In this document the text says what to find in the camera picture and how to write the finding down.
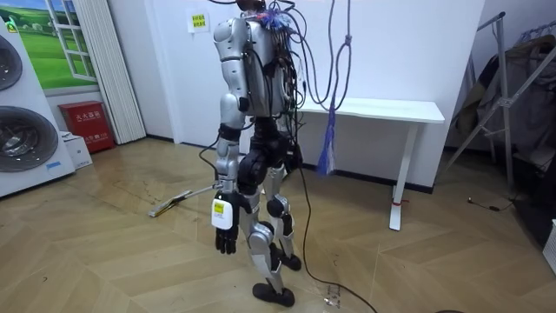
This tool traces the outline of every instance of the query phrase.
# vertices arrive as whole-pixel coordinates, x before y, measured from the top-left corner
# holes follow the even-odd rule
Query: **blue tassel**
[[[324,136],[324,145],[322,147],[321,157],[317,171],[323,176],[330,175],[334,170],[334,127],[336,125],[336,112],[334,111],[335,100],[330,102],[328,112],[327,131]]]

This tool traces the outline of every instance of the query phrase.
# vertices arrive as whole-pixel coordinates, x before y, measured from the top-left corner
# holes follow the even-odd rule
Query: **wooden floor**
[[[93,156],[94,166],[0,201],[0,312],[369,312],[346,291],[282,269],[290,309],[257,301],[262,282],[242,238],[238,253],[214,250],[213,194],[158,219],[155,204],[211,183],[198,149],[153,139]],[[556,312],[556,279],[513,210],[466,203],[507,201],[487,164],[462,162],[434,195],[407,192],[402,231],[388,229],[390,189],[306,172],[314,215],[310,269],[345,283],[380,313]],[[283,194],[295,215],[298,254],[308,208],[299,173]]]

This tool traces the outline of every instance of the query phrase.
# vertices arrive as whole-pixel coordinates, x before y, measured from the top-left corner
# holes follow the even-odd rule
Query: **power cord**
[[[203,150],[201,150],[201,152],[199,152],[199,158],[202,159],[203,162],[208,164],[212,168],[212,170],[214,171],[214,173],[215,173],[215,182],[218,181],[218,170],[216,169],[215,165],[212,164],[206,158],[204,158],[202,156],[202,154],[205,153],[208,149],[212,149],[218,143],[218,140],[220,140],[220,134],[218,134],[218,136],[216,137],[216,140],[212,144],[210,144],[208,147],[205,147]]]
[[[349,292],[350,294],[352,294],[353,296],[355,296],[359,300],[361,300],[369,308],[371,308],[371,310],[374,313],[378,313],[378,311],[374,308],[374,306],[369,301],[365,300],[365,298],[358,295],[355,291],[353,291],[350,288],[342,285],[341,283],[334,283],[334,282],[329,282],[329,281],[325,281],[323,279],[320,279],[319,277],[316,277],[315,275],[313,275],[313,273],[311,273],[311,271],[309,270],[308,263],[307,263],[307,257],[305,256],[306,255],[305,246],[306,246],[306,242],[307,242],[307,233],[308,233],[308,229],[309,229],[309,224],[311,223],[311,214],[312,214],[313,209],[311,207],[311,202],[309,200],[309,194],[308,194],[308,191],[307,191],[307,182],[305,181],[305,175],[303,174],[302,164],[300,164],[299,172],[301,174],[301,180],[303,181],[303,191],[305,192],[305,199],[307,200],[307,206],[308,206],[308,209],[309,209],[308,217],[307,217],[307,224],[305,226],[305,233],[303,234],[303,248],[302,248],[303,262],[305,263],[305,271],[307,272],[307,274],[309,276],[311,276],[311,278],[313,278],[317,282],[326,283],[326,284],[330,284],[330,285],[335,285],[335,286],[338,286],[338,288],[343,288],[344,290],[346,290],[347,292]]]

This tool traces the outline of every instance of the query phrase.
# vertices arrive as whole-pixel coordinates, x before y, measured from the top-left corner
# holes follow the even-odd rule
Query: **sign on wall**
[[[209,12],[206,10],[190,10],[188,12],[188,32],[198,33],[210,31]]]

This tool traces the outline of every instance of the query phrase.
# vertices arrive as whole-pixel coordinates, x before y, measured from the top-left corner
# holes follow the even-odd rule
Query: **white tag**
[[[218,229],[229,230],[234,223],[234,209],[232,203],[214,199],[212,201],[211,223]]]

